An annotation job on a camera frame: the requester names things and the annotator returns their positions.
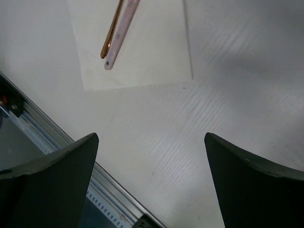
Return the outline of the pink handled knife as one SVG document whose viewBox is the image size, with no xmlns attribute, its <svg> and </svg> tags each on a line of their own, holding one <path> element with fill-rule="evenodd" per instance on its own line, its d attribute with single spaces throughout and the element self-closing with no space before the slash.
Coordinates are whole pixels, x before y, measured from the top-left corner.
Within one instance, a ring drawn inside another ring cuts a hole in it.
<svg viewBox="0 0 304 228">
<path fill-rule="evenodd" d="M 104 65 L 105 70 L 111 70 L 113 68 L 139 2 L 139 0 L 127 1 L 127 5 L 120 20 L 118 29 L 110 45 L 110 49 Z"/>
</svg>

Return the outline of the gold fork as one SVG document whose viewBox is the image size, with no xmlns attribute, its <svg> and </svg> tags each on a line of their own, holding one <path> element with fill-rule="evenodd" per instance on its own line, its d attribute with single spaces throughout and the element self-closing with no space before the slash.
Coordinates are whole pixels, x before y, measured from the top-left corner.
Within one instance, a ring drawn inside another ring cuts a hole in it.
<svg viewBox="0 0 304 228">
<path fill-rule="evenodd" d="M 118 22 L 120 13 L 121 13 L 121 9 L 122 9 L 123 3 L 124 3 L 124 0 L 119 0 L 119 2 L 117 4 L 116 11 L 115 11 L 112 23 L 110 25 L 108 34 L 106 36 L 104 45 L 103 45 L 103 47 L 101 49 L 101 53 L 100 53 L 100 58 L 101 59 L 105 59 L 107 57 L 107 54 L 108 54 L 108 51 L 109 51 L 109 48 L 111 46 L 112 39 L 113 39 L 113 36 L 114 36 L 114 32 L 115 32 L 115 29 L 116 29 L 116 25 L 117 25 L 117 22 Z"/>
</svg>

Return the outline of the white paper napkin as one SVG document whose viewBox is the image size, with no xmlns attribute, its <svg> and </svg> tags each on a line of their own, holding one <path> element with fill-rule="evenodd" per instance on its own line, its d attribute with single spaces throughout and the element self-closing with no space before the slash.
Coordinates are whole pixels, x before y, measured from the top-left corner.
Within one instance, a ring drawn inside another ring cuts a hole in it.
<svg viewBox="0 0 304 228">
<path fill-rule="evenodd" d="M 150 86 L 192 79 L 186 15 L 181 0 L 142 0 L 113 64 L 100 57 L 116 0 L 70 0 L 86 91 Z"/>
</svg>

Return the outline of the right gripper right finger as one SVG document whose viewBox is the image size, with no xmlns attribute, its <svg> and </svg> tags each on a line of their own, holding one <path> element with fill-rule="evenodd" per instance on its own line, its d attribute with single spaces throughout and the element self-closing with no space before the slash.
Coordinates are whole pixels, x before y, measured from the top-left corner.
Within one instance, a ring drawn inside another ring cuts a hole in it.
<svg viewBox="0 0 304 228">
<path fill-rule="evenodd" d="M 302 228 L 304 173 L 207 133 L 207 158 L 227 228 Z"/>
</svg>

